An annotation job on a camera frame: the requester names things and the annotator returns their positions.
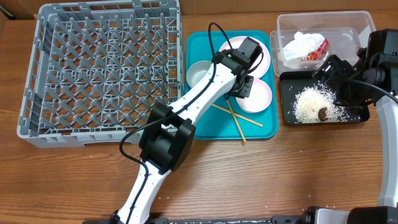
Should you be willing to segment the brown food scrap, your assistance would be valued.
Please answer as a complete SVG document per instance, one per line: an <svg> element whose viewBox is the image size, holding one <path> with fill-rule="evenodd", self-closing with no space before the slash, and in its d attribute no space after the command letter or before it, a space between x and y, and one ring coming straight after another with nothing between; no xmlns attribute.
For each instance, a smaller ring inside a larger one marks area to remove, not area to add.
<svg viewBox="0 0 398 224"><path fill-rule="evenodd" d="M319 118L320 121L326 121L328 119L327 112L328 112L328 108L327 107L319 109L318 118Z"/></svg>

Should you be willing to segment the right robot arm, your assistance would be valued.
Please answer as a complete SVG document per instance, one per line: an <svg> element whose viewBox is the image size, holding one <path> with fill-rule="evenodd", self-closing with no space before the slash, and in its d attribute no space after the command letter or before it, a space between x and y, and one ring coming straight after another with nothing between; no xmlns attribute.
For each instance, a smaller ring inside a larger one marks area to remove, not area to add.
<svg viewBox="0 0 398 224"><path fill-rule="evenodd" d="M351 65L330 55L312 77L336 93L335 105L373 104L381 125L382 185L376 207L308 207L298 223L397 223L397 30L377 30Z"/></svg>

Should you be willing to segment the white napkin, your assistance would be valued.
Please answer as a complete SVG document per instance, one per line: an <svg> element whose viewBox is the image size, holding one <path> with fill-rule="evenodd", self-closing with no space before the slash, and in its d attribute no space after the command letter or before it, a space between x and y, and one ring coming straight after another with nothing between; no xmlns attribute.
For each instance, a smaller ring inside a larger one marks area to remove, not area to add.
<svg viewBox="0 0 398 224"><path fill-rule="evenodd" d="M298 31L294 34L294 40L283 48L284 57L286 60L303 59L309 53L318 50L324 41L325 38L321 34L304 34Z"/></svg>

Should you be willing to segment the white rice pile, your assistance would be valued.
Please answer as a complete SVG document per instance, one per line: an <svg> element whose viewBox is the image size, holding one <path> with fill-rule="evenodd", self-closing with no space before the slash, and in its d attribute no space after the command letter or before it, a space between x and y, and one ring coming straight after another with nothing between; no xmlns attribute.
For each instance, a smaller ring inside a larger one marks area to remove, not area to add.
<svg viewBox="0 0 398 224"><path fill-rule="evenodd" d="M293 95L291 103L286 103L286 106L289 106L287 115L293 119L289 123L349 123L359 121L358 116L349 112L347 108L336 106L333 103L335 98L335 92L323 84L305 86ZM328 119L320 121L318 111L324 107L328 108Z"/></svg>

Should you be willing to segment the grey bowl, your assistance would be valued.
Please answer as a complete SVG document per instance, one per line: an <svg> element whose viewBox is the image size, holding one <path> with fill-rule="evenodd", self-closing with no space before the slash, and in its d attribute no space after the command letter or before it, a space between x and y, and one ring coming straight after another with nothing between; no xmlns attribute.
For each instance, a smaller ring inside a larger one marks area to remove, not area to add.
<svg viewBox="0 0 398 224"><path fill-rule="evenodd" d="M190 66L186 73L186 80L189 87L193 88L207 73L211 61L201 60Z"/></svg>

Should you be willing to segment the red snack wrapper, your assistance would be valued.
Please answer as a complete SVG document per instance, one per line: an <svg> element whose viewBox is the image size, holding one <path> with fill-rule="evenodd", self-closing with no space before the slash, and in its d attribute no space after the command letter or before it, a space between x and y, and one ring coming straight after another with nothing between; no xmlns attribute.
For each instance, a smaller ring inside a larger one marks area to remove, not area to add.
<svg viewBox="0 0 398 224"><path fill-rule="evenodd" d="M313 60L319 60L321 59L322 55L326 52L326 49L329 45L329 41L325 39L319 48L317 48L315 51L310 52L308 55L306 55L302 61L313 61Z"/></svg>

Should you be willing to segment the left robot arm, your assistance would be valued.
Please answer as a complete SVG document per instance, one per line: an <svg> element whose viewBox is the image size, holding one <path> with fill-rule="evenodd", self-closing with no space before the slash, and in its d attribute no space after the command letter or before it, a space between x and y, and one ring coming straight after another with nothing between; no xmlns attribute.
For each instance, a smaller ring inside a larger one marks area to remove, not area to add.
<svg viewBox="0 0 398 224"><path fill-rule="evenodd" d="M189 153L196 123L221 96L247 98L253 84L251 72L263 55L259 42L246 37L236 49L213 52L208 73L169 106L157 105L146 125L128 133L140 134L139 173L126 203L111 223L145 223L164 179L177 170Z"/></svg>

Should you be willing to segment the small pink bowl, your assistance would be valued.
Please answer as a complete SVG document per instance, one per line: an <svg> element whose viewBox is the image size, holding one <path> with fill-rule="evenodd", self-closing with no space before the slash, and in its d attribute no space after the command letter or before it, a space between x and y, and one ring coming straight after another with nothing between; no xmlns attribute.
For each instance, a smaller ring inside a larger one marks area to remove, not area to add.
<svg viewBox="0 0 398 224"><path fill-rule="evenodd" d="M266 82L254 79L249 96L236 98L236 101L245 112L258 113L264 111L271 104L272 90Z"/></svg>

